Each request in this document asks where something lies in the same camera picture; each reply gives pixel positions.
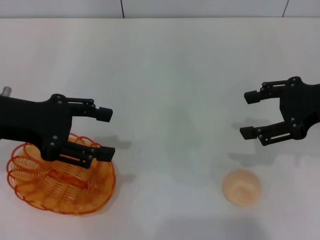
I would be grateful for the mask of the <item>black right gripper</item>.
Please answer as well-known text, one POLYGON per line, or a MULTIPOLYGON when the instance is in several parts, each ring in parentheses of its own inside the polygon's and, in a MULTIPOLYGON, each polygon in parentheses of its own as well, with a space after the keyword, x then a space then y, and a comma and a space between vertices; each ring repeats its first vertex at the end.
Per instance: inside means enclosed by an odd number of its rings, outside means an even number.
POLYGON ((319 84, 306 84, 294 76, 289 80, 263 82, 259 91, 244 93, 248 104, 279 97, 284 121, 260 127, 241 127, 239 131, 245 140, 258 139, 263 146, 301 140, 313 125, 320 122, 319 84))

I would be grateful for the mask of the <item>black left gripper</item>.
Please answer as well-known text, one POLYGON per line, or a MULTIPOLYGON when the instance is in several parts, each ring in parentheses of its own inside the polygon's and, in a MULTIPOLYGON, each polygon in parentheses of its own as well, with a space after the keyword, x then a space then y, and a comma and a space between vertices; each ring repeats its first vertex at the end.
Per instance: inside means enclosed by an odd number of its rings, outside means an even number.
POLYGON ((110 108, 96 108, 92 98, 66 98, 53 94, 46 101, 35 102, 1 96, 0 138, 31 143, 46 161, 59 158, 60 162, 89 169, 94 159, 110 163, 115 148, 68 141, 72 116, 109 123, 112 115, 110 108))

